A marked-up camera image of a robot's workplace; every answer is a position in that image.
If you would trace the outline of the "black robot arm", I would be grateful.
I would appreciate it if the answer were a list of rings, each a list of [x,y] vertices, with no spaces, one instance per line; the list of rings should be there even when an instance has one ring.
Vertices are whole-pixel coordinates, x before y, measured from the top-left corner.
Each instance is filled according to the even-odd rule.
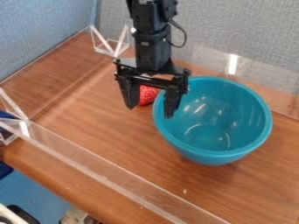
[[[115,59],[117,81],[126,106],[133,109],[141,102],[141,87],[149,86],[165,90],[165,117],[171,118],[181,106],[183,95],[189,93],[189,78],[193,71],[173,62],[174,25],[187,36],[186,30],[177,24],[178,0],[126,0],[130,17],[134,20],[135,57]]]

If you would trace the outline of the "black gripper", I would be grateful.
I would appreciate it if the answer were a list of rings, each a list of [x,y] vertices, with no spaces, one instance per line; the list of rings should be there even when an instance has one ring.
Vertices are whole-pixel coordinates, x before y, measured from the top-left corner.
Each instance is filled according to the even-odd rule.
[[[191,71],[173,61],[173,31],[170,27],[157,32],[134,33],[135,57],[117,58],[117,81],[126,106],[133,109],[141,101],[141,86],[166,90],[165,117],[171,118],[187,93]]]

